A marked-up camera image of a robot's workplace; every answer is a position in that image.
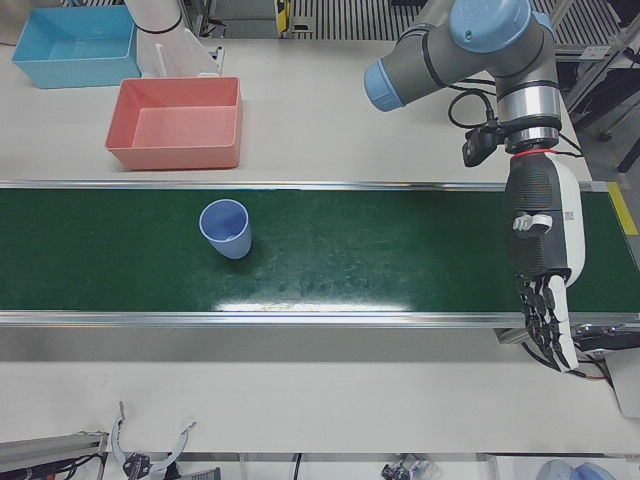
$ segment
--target green conveyor belt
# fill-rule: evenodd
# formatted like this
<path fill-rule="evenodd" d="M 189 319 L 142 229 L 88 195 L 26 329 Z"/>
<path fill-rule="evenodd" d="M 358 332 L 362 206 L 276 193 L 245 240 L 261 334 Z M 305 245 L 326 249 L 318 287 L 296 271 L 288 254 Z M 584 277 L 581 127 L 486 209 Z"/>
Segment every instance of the green conveyor belt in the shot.
<path fill-rule="evenodd" d="M 249 211 L 241 261 L 198 230 L 219 198 Z M 640 312 L 608 194 L 583 205 L 587 264 L 570 309 Z M 499 192 L 4 189 L 0 310 L 513 312 L 502 218 Z"/>

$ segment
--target plastic tray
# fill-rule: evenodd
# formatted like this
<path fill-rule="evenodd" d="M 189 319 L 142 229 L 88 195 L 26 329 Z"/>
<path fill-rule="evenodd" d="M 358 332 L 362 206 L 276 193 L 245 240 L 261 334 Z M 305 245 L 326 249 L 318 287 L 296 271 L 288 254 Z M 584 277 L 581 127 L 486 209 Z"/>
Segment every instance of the plastic tray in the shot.
<path fill-rule="evenodd" d="M 237 78 L 122 82 L 107 149 L 131 170 L 233 168 L 240 159 Z"/>
<path fill-rule="evenodd" d="M 13 62 L 39 88 L 119 85 L 140 76 L 126 6 L 34 9 Z"/>

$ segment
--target yellow tape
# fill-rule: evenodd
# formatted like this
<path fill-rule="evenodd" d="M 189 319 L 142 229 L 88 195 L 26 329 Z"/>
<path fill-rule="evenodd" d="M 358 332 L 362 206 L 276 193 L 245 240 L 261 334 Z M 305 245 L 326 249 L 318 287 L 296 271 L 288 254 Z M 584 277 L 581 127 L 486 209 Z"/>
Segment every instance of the yellow tape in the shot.
<path fill-rule="evenodd" d="M 611 201 L 616 209 L 624 233 L 626 235 L 638 235 L 638 228 L 631 217 L 627 203 L 624 201 L 620 186 L 617 182 L 607 182 L 607 186 L 609 187 L 609 195 L 611 195 Z"/>
<path fill-rule="evenodd" d="M 276 0 L 278 31 L 284 33 L 289 29 L 289 15 L 291 14 L 291 0 Z"/>

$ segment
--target plastic cup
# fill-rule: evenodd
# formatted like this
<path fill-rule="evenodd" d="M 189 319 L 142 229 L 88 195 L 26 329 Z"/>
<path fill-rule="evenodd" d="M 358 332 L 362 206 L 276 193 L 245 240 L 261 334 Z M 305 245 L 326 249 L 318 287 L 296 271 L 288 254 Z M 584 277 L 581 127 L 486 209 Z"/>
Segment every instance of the plastic cup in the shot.
<path fill-rule="evenodd" d="M 217 200 L 200 214 L 200 231 L 220 254 L 238 260 L 251 249 L 249 213 L 240 202 Z"/>

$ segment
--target robotic arm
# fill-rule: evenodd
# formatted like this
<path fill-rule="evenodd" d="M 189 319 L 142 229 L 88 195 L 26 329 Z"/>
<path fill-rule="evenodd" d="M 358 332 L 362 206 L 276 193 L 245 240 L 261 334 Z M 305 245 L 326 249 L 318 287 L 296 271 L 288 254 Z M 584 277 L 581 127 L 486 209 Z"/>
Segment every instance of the robotic arm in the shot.
<path fill-rule="evenodd" d="M 578 182 L 554 158 L 562 128 L 549 18 L 528 0 L 430 0 L 394 50 L 365 73 L 379 110 L 403 107 L 483 70 L 495 79 L 497 118 L 466 134 L 467 167 L 499 144 L 513 154 L 505 190 L 509 257 L 521 279 L 529 334 L 560 371 L 578 367 L 566 287 L 585 245 Z"/>

